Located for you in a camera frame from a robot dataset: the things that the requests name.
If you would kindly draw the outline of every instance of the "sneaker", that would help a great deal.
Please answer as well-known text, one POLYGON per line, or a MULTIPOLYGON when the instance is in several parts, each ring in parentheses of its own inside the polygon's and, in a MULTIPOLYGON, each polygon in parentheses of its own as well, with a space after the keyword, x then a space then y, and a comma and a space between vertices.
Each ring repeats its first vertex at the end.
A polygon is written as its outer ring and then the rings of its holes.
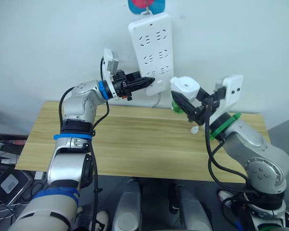
MULTIPOLYGON (((109 214, 102 210, 97 213, 96 215, 96 224, 95 224, 95 231, 106 231, 109 225, 109 214)), ((89 231, 91 231, 92 221, 89 225, 89 231)))

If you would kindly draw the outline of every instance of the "white power strip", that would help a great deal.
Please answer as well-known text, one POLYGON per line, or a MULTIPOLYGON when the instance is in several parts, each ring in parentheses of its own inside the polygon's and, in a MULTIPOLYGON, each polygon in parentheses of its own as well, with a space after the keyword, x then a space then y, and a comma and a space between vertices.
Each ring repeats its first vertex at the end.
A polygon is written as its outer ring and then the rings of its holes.
POLYGON ((170 88, 173 77, 171 17, 159 13, 129 24, 132 44, 142 77, 154 77, 146 88, 155 95, 170 88))

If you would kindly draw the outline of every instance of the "white wall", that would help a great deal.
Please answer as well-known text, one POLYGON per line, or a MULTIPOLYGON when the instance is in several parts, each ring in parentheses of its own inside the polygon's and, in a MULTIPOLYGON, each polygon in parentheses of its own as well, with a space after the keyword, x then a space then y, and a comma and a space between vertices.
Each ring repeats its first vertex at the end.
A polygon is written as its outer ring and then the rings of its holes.
MULTIPOLYGON (((212 92, 218 78, 243 74, 234 110, 262 113, 268 128, 289 119, 289 0, 166 0, 165 11, 176 76, 212 92)), ((136 71, 127 27, 137 19, 127 0, 0 0, 0 124, 29 133, 44 101, 99 78, 104 47, 136 71)), ((156 101, 134 96, 117 103, 156 101)), ((165 93, 159 106, 170 102, 165 93)))

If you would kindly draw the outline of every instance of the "table top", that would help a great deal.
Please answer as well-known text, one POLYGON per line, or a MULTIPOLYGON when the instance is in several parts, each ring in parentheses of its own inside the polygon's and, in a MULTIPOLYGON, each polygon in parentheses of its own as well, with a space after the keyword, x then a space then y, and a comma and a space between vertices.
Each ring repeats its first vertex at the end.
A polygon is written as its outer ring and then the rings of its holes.
MULTIPOLYGON (((105 114, 100 105, 96 119, 105 114)), ((253 128, 268 141, 261 115, 242 114, 253 128)), ((185 114, 170 109, 110 106, 110 113, 96 128, 93 149, 101 175, 153 177, 184 180, 211 178, 207 162, 204 131, 191 134, 196 124, 188 123, 185 114)), ((53 136, 60 131, 58 102, 45 102, 28 137, 16 169, 47 171, 53 155, 53 136)), ((212 149, 217 141, 211 142, 212 149)), ((243 167, 223 149, 215 155, 225 167, 244 173, 243 167)), ((224 182, 243 182, 233 174, 213 167, 215 175, 224 182)))

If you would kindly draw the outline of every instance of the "robotic arm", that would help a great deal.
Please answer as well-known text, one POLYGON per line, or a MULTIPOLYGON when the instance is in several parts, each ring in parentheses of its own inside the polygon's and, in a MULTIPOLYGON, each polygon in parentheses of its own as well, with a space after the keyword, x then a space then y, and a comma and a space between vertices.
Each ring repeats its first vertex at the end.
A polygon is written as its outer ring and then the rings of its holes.
POLYGON ((238 114, 230 116, 227 113, 239 98, 242 79, 242 76, 227 77, 217 83, 214 93, 209 95, 192 78, 175 78, 172 80, 171 94, 190 122, 204 125, 209 121, 211 135, 245 169, 248 179, 246 187, 257 195, 244 193, 248 206, 240 208, 244 210, 241 222, 248 226, 248 230, 259 230, 269 225, 285 227, 286 205, 283 198, 289 156, 240 120, 238 114), (201 102, 201 106, 191 104, 195 98, 201 102))
POLYGON ((60 134, 54 136, 56 145, 47 174, 49 187, 32 199, 10 231, 71 229, 77 214, 80 190, 92 182, 93 171, 94 179, 97 179, 91 143, 97 106, 111 98, 131 100, 133 91, 146 88, 155 80, 140 78, 139 72, 125 75, 124 71, 117 70, 117 66, 118 60, 105 49, 101 61, 101 77, 104 76, 104 79, 81 83, 70 89, 71 96, 64 102, 64 115, 60 117, 60 134))

